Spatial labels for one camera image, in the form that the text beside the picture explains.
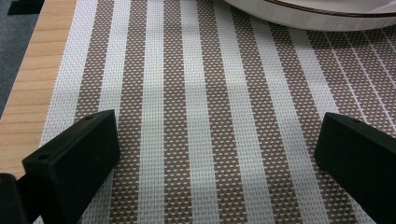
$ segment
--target striped placemat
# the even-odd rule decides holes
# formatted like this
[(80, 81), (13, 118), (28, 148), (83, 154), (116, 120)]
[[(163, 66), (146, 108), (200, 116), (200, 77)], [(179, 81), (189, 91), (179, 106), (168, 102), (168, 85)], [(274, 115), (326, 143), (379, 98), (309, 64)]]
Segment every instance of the striped placemat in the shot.
[(313, 152), (326, 111), (396, 136), (395, 47), (396, 27), (307, 32), (221, 0), (78, 0), (41, 144), (116, 110), (120, 163), (83, 223), (372, 223)]

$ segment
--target woven placemat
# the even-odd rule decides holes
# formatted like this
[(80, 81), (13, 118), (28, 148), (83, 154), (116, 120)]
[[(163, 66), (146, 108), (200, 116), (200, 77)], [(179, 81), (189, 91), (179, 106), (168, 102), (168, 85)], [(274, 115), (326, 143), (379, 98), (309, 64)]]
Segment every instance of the woven placemat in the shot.
[(78, 0), (41, 145), (116, 110), (120, 163), (82, 223), (373, 223), (313, 152), (327, 111), (396, 136), (395, 47), (395, 26), (307, 32), (220, 0)]

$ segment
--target brown rim line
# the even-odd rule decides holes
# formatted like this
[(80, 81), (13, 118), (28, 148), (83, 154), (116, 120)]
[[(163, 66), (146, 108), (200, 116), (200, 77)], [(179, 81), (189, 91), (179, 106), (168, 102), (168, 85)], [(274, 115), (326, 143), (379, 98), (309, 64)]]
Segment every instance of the brown rim line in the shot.
[(348, 12), (337, 12), (337, 11), (328, 11), (323, 9), (317, 9), (312, 7), (302, 7), (282, 1), (277, 0), (262, 0), (264, 2), (273, 3), (275, 5), (279, 5), (282, 7), (289, 7), (292, 9), (297, 9), (306, 12), (318, 13), (328, 16), (336, 16), (336, 17), (353, 17), (353, 18), (387, 18), (387, 17), (396, 17), (396, 12), (389, 13), (348, 13)]

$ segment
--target white stripe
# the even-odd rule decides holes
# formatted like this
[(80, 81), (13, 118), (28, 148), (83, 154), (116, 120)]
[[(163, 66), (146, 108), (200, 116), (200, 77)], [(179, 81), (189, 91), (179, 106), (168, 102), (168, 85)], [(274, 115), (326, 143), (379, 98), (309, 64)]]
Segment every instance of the white stripe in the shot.
[(251, 18), (304, 223), (329, 223), (289, 85), (267, 22)]
[(220, 223), (196, 1), (180, 1), (193, 223)]
[[(304, 70), (305, 78), (317, 106), (320, 118), (323, 120), (326, 112), (339, 113), (338, 107), (332, 98), (332, 92), (320, 68), (317, 56), (312, 49), (306, 31), (289, 29), (291, 40)], [(359, 223), (373, 223), (371, 218), (363, 211), (361, 206), (348, 195), (356, 219)]]
[(259, 136), (248, 95), (233, 16), (228, 5), (214, 1), (221, 56), (233, 117), (233, 130), (249, 223), (275, 222), (265, 177)]
[[(76, 115), (80, 83), (90, 46), (97, 1), (78, 0), (55, 81), (39, 146), (70, 127)], [(41, 217), (35, 224), (43, 223)]]
[(347, 34), (344, 34), (344, 35), (345, 35), (345, 37), (346, 37), (346, 40), (347, 40), (349, 46), (350, 46), (351, 49), (353, 50), (353, 54), (355, 55), (356, 59), (358, 60), (359, 65), (361, 66), (361, 70), (363, 71), (364, 75), (366, 76), (366, 78), (367, 78), (367, 80), (368, 80), (368, 82), (369, 82), (369, 84), (370, 84), (370, 87), (372, 88), (372, 90), (373, 90), (373, 92), (374, 92), (374, 94), (375, 94), (376, 99), (378, 100), (378, 102), (379, 102), (380, 106), (382, 107), (382, 109), (383, 109), (383, 111), (384, 111), (384, 113), (385, 113), (387, 119), (389, 120), (389, 123), (390, 123), (390, 125), (392, 126), (393, 131), (396, 131), (396, 124), (393, 123), (393, 118), (389, 115), (389, 112), (388, 112), (388, 110), (387, 110), (387, 108), (386, 108), (386, 105), (382, 102), (382, 98), (379, 96), (378, 91), (375, 89), (375, 86), (374, 86), (374, 84), (373, 84), (373, 81), (371, 80), (369, 74), (367, 73), (367, 71), (366, 71), (366, 69), (365, 69), (363, 63), (361, 62), (361, 58), (360, 58), (359, 55), (356, 53), (356, 50), (355, 50), (355, 48), (353, 47), (353, 45), (350, 43), (350, 40), (349, 40), (349, 37), (347, 37)]
[[(98, 111), (114, 109), (116, 118), (120, 113), (122, 75), (125, 59), (128, 21), (131, 1), (116, 0), (106, 54), (105, 71)], [(110, 219), (111, 191), (113, 171), (108, 175), (102, 187), (93, 197), (82, 215), (83, 223), (108, 223)]]
[(164, 221), (164, 205), (163, 0), (156, 0), (148, 1), (137, 222)]

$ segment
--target black object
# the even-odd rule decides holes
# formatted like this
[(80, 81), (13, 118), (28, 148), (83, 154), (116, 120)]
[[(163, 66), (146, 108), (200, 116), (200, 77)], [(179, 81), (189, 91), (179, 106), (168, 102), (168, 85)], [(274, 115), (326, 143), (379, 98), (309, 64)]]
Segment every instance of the black object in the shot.
[(8, 16), (39, 14), (44, 5), (44, 0), (19, 0), (11, 2)]
[(27, 223), (17, 180), (9, 174), (0, 174), (0, 223)]
[(326, 113), (317, 163), (377, 223), (396, 223), (396, 139), (343, 115)]
[(18, 188), (28, 221), (77, 223), (119, 158), (114, 110), (79, 120), (22, 161)]

